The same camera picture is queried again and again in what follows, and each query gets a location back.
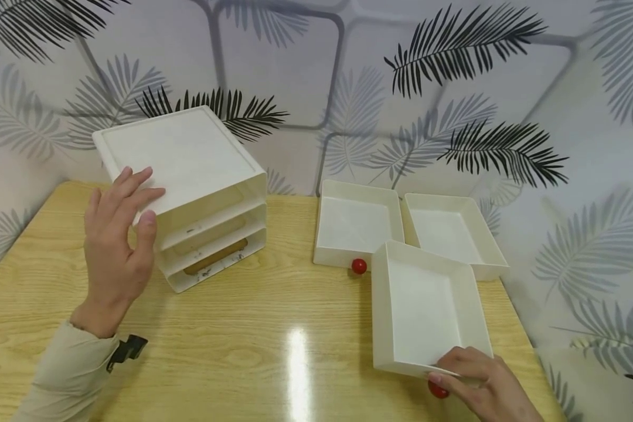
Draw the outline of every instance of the empty white tray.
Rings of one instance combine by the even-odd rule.
[[[404,241],[396,191],[338,181],[321,183],[314,263],[349,268],[388,240]]]
[[[99,130],[93,139],[111,179],[127,165],[151,166],[147,186],[166,188],[148,207],[157,214],[157,266],[176,292],[264,246],[267,175],[209,107]],[[244,250],[227,253],[241,239]],[[185,273],[222,250],[227,256]]]
[[[376,369],[426,379],[450,373],[434,365],[455,346],[493,355],[469,265],[388,241],[373,255],[372,280]]]
[[[408,193],[401,202],[406,243],[470,264],[476,280],[506,274],[508,264],[476,201]]]

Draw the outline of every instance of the wrist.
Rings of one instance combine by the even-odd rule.
[[[98,338],[115,336],[131,304],[128,302],[102,303],[87,297],[73,311],[70,323]]]

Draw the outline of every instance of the wooden tabletop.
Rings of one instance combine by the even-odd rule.
[[[0,263],[0,421],[84,298],[91,187],[60,185]],[[455,400],[434,399],[421,379],[373,368],[370,275],[312,264],[317,199],[270,196],[267,205],[260,252],[182,294],[155,270],[120,332],[148,346],[117,365],[93,420],[465,420]],[[495,353],[544,420],[564,420],[502,284],[478,288]]]

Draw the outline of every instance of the sleeve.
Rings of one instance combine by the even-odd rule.
[[[64,322],[42,355],[12,422],[89,421],[118,345],[116,336],[99,339]]]

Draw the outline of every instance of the patterned wallpaper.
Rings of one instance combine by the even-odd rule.
[[[0,258],[91,133],[201,104],[271,192],[475,198],[569,420],[633,421],[633,0],[0,0]]]

